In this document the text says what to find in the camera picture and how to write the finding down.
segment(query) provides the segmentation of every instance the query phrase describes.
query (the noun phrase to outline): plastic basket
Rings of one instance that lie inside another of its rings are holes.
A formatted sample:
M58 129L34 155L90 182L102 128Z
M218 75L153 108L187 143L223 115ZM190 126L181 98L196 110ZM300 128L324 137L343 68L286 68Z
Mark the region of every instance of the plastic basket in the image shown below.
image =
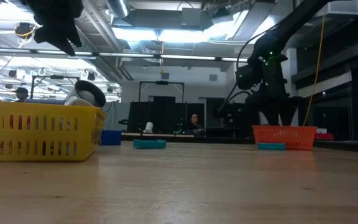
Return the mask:
M0 102L0 161L83 161L105 117L93 107Z
M286 149L313 150L317 127L253 126L256 143L285 143Z

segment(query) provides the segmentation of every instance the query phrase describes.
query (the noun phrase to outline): orange basket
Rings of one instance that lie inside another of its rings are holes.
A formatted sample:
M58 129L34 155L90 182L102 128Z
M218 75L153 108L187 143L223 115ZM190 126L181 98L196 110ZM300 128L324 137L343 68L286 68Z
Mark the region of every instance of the orange basket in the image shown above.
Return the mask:
M285 143L287 149L313 150L317 127L253 126L255 142Z

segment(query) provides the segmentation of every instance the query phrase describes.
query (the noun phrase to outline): table surface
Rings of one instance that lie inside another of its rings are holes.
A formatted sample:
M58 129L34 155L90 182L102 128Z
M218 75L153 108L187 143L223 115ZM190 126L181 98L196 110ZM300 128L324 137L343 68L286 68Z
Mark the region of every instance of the table surface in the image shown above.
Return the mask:
M358 153L123 142L85 162L0 162L0 223L358 224Z

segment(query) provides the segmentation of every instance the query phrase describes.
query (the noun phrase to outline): person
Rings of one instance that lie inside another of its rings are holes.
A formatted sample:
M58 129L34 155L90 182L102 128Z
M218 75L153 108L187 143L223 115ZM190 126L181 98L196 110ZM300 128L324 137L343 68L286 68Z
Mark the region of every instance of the person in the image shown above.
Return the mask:
M29 91L26 88L19 87L15 91L16 97L19 99L16 102L24 102L29 97Z
M195 135L199 135L199 134L203 134L203 133L204 133L204 127L199 124L199 122L198 122L198 115L197 115L197 114L191 115L189 129L190 129Z

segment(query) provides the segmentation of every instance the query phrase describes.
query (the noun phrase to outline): yellow basket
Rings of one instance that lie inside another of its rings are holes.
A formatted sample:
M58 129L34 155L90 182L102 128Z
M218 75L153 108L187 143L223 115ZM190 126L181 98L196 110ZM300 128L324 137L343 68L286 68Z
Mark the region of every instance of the yellow basket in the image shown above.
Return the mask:
M83 161L105 118L93 107L0 102L0 161Z

